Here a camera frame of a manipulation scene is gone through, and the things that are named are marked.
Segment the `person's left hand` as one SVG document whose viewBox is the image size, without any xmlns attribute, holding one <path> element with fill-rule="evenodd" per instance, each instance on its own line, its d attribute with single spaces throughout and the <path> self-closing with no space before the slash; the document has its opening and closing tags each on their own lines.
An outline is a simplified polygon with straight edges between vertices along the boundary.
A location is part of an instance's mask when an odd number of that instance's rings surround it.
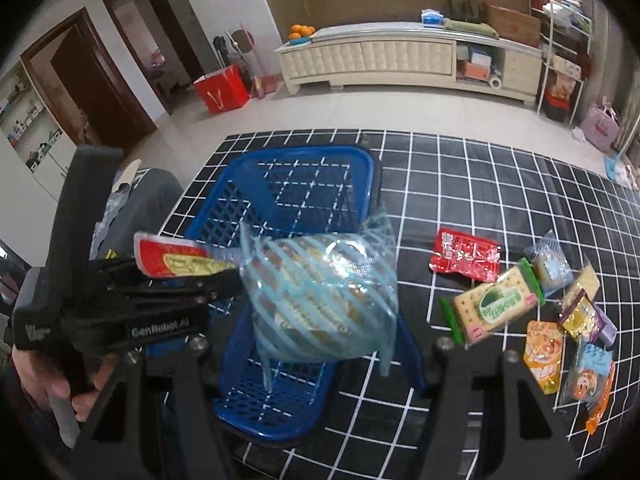
<svg viewBox="0 0 640 480">
<path fill-rule="evenodd" d="M 78 422 L 85 422 L 118 364 L 118 357 L 104 356 L 100 368 L 91 375 L 89 392 L 71 394 L 70 384 L 52 360 L 34 350 L 18 350 L 12 347 L 12 362 L 21 385 L 40 408 L 50 408 L 49 396 L 55 394 L 70 400 Z"/>
</svg>

